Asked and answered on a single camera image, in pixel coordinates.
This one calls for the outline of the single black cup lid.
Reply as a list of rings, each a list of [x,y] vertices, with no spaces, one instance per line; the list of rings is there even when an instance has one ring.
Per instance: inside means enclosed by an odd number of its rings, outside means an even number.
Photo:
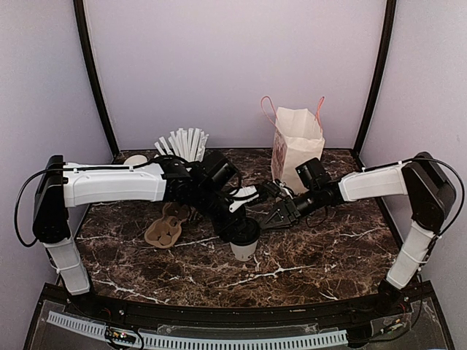
[[[237,246],[248,246],[255,243],[260,237],[260,225],[253,218],[247,217],[241,228],[236,228],[228,239],[229,243]]]

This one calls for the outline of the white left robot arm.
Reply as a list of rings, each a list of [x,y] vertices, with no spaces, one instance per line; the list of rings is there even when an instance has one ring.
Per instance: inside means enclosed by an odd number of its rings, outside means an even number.
[[[176,155],[154,157],[138,165],[80,165],[54,155],[45,169],[31,175],[18,191],[40,180],[34,194],[32,232],[52,258],[75,307],[96,318],[103,303],[92,292],[92,282],[69,228],[68,210],[113,201],[179,203],[193,207],[210,220],[214,232],[234,246],[249,246],[260,237],[259,223],[247,216],[244,205],[260,198],[260,187],[241,185],[224,191],[238,174],[220,152],[202,161]]]

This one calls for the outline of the white paper takeout bag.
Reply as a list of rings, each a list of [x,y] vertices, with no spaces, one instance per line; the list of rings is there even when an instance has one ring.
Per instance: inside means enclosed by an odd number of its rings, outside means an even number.
[[[320,110],[325,101],[321,97],[315,113],[308,109],[273,107],[273,114],[262,111],[274,125],[271,156],[272,179],[278,179],[294,193],[304,193],[296,167],[312,159],[321,158],[325,146]]]

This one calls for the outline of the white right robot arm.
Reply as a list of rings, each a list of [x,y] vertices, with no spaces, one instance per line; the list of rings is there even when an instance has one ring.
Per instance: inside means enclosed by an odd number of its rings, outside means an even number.
[[[420,152],[406,160],[363,168],[333,180],[320,160],[312,158],[296,167],[306,192],[277,201],[260,221],[260,228],[292,227],[300,219],[328,206],[368,198],[406,196],[412,211],[411,225],[385,277],[385,283],[392,288],[385,289],[372,301],[377,315],[388,316],[401,303],[397,290],[406,287],[427,263],[437,240],[450,226],[447,219],[456,198],[466,195],[464,191],[457,192],[445,174],[452,169],[429,152]]]

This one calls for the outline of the white paper coffee cup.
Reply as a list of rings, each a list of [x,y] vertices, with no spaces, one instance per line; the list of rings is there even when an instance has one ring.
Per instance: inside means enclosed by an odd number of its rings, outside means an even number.
[[[248,245],[238,245],[233,242],[230,243],[231,251],[233,252],[235,259],[241,262],[246,262],[252,259],[252,256],[256,251],[257,245],[257,241],[254,241]]]

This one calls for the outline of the brown cardboard cup carrier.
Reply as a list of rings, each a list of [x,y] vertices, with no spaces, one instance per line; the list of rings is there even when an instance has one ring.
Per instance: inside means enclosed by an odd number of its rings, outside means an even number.
[[[162,217],[154,221],[144,233],[144,239],[158,249],[169,249],[182,234],[182,223],[188,221],[191,209],[179,203],[165,203]]]

